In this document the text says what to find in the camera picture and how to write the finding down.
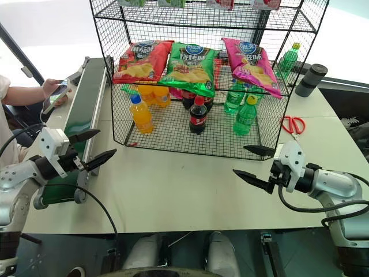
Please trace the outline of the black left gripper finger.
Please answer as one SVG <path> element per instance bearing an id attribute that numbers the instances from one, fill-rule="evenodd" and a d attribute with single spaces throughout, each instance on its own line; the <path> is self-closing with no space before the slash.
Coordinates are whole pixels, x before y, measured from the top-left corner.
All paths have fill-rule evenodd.
<path id="1" fill-rule="evenodd" d="M 71 136 L 69 136 L 69 143 L 70 144 L 76 144 L 79 142 L 83 142 L 83 141 L 87 141 L 89 139 L 91 139 L 92 137 L 94 137 L 95 135 L 97 135 L 98 133 L 100 133 L 100 130 L 98 129 L 89 129 L 86 131 L 82 131 L 76 134 L 73 134 Z"/>
<path id="2" fill-rule="evenodd" d="M 111 157 L 113 157 L 116 151 L 117 149 L 111 149 L 95 156 L 92 160 L 84 163 L 84 170 L 93 171 L 94 169 L 100 167 L 101 165 L 105 164 Z"/>

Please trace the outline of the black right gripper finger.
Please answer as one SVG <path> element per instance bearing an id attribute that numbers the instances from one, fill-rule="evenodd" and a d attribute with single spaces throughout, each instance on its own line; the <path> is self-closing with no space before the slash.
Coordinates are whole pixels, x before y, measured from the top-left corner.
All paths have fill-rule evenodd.
<path id="1" fill-rule="evenodd" d="M 245 145 L 243 148 L 252 154 L 258 155 L 265 159 L 274 157 L 276 152 L 274 148 L 269 148 L 263 145 Z"/>
<path id="2" fill-rule="evenodd" d="M 248 173 L 242 170 L 232 170 L 238 177 L 247 182 L 250 185 L 253 185 L 257 188 L 260 188 L 266 191 L 268 194 L 273 193 L 273 184 L 270 182 L 266 182 L 264 180 L 258 179 L 254 174 Z"/>

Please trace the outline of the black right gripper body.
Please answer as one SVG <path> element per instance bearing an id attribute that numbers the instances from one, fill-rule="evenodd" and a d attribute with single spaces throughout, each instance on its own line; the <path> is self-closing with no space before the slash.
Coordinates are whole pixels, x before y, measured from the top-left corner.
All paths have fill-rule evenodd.
<path id="1" fill-rule="evenodd" d="M 269 176 L 269 189 L 268 193 L 272 194 L 274 187 L 281 184 L 283 187 L 287 187 L 289 180 L 291 179 L 291 169 L 287 165 L 283 165 L 279 160 L 274 160 L 270 169 Z"/>

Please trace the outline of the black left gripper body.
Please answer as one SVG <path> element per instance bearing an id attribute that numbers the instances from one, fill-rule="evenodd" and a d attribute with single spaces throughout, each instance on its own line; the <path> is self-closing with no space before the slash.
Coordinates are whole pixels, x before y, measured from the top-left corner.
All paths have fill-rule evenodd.
<path id="1" fill-rule="evenodd" d="M 58 163 L 62 166 L 65 172 L 85 170 L 84 162 L 80 160 L 78 152 L 72 145 L 68 146 L 65 154 L 59 156 Z"/>

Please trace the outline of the bare person hand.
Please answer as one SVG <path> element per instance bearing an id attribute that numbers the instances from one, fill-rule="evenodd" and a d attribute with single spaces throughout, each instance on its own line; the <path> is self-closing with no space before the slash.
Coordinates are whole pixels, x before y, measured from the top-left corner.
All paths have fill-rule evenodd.
<path id="1" fill-rule="evenodd" d="M 63 83 L 63 80 L 56 79 L 46 79 L 42 85 L 44 98 L 47 99 L 50 95 L 52 95 L 55 90 Z M 65 104 L 68 101 L 68 96 L 64 95 L 62 98 L 55 102 L 55 107 L 59 107 Z"/>

